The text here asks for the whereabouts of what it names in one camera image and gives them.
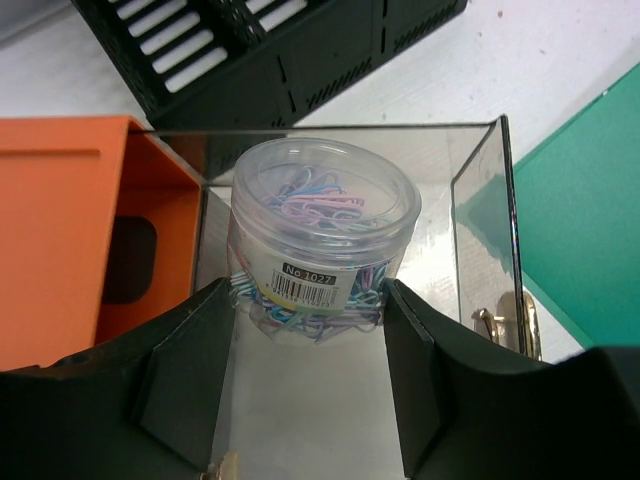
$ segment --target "barcode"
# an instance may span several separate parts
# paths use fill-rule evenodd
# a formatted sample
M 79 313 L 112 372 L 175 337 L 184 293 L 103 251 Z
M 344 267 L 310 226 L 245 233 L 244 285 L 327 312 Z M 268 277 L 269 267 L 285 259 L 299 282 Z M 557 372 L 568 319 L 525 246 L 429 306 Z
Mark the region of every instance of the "barcode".
M 338 294 L 337 288 L 323 288 L 317 285 L 306 285 L 292 278 L 273 272 L 271 290 L 285 300 L 317 307 L 331 307 Z

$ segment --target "green folder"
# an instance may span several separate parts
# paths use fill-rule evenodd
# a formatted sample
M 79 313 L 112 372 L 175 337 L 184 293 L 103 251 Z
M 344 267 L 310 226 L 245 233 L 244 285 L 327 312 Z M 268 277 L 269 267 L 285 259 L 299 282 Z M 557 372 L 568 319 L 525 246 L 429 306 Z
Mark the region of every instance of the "green folder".
M 640 66 L 515 167 L 525 286 L 583 346 L 640 344 Z

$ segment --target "green sheet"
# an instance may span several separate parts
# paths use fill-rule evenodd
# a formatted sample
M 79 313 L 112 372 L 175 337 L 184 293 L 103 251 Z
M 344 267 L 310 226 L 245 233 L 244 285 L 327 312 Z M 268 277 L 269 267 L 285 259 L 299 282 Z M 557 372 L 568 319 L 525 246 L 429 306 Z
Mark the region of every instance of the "green sheet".
M 640 344 L 640 66 L 516 165 L 525 286 L 585 347 Z

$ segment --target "black plastic basket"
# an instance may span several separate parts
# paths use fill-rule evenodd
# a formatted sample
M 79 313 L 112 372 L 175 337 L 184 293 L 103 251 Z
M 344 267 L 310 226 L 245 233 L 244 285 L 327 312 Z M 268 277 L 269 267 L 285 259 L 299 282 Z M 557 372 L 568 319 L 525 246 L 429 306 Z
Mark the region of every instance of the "black plastic basket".
M 467 3 L 73 1 L 158 129 L 292 125 Z

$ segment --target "white surface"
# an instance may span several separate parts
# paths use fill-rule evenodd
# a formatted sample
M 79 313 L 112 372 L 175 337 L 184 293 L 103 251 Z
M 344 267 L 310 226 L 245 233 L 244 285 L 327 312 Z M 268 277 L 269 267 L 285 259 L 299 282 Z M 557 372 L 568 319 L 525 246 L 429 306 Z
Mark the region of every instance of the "white surface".
M 639 60 L 639 0 L 470 0 L 461 16 L 300 124 L 468 122 L 506 113 L 517 161 Z M 2 45 L 0 71 L 2 116 L 144 118 L 72 10 Z M 578 351 L 540 310 L 544 358 Z

